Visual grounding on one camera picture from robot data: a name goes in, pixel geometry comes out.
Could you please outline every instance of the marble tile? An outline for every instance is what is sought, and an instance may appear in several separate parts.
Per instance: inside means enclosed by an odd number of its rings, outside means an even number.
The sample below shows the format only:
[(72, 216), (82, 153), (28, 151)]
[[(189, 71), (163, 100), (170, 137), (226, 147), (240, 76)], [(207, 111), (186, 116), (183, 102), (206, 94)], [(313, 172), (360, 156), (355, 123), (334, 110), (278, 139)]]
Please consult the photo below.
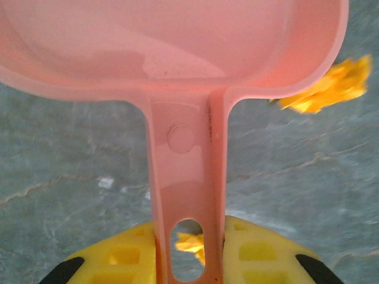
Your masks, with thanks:
[[(379, 279), (378, 14), (377, 0), (351, 1), (337, 59), (374, 56), (362, 98), (317, 115), (247, 100), (229, 119), (226, 213), (310, 247), (346, 284)], [(74, 251), (151, 220), (144, 118), (132, 105), (1, 85), (0, 143), (0, 283), (38, 283)], [(177, 271), (199, 274), (191, 255), (176, 257)]]

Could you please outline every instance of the handle hole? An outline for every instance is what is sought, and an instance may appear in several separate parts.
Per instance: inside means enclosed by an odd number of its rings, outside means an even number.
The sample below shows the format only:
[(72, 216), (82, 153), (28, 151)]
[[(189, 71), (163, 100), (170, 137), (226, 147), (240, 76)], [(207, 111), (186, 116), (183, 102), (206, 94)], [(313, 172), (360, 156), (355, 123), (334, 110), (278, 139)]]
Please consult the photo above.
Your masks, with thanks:
[(171, 231), (171, 266), (175, 278), (182, 282), (191, 282), (198, 279), (204, 272), (204, 267), (196, 259), (194, 253), (178, 251), (175, 243), (179, 241), (178, 233), (199, 235), (203, 233), (200, 224), (192, 219), (183, 220)]

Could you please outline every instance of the white speck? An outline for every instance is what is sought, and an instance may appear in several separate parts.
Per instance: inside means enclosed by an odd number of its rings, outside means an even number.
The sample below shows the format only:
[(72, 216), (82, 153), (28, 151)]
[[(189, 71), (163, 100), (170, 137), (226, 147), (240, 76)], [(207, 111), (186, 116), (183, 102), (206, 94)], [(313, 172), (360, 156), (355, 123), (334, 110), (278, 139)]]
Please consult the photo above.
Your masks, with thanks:
[(111, 178), (110, 176), (106, 176), (106, 177), (99, 177), (98, 181), (99, 181), (98, 186), (100, 188), (109, 189), (112, 187), (114, 179)]
[(121, 192), (121, 193), (127, 193), (127, 192), (128, 192), (128, 187), (127, 187), (127, 186), (123, 186), (123, 187), (120, 189), (120, 192)]
[(150, 191), (146, 192), (144, 194), (144, 197), (147, 199), (147, 200), (150, 200)]
[(375, 224), (378, 224), (379, 221), (374, 221), (374, 220), (370, 220), (370, 221), (366, 221), (364, 222), (366, 225), (375, 225)]

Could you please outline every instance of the pink plastic scoop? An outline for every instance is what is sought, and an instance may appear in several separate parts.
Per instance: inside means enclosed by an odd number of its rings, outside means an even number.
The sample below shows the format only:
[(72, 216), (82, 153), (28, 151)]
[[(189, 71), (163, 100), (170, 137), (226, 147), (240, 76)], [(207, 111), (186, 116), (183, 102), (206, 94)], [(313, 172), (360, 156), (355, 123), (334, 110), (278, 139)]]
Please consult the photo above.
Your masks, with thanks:
[(348, 0), (0, 0), (0, 80), (52, 99), (122, 100), (147, 121), (158, 281), (181, 220), (222, 283), (227, 119), (309, 87), (333, 63)]

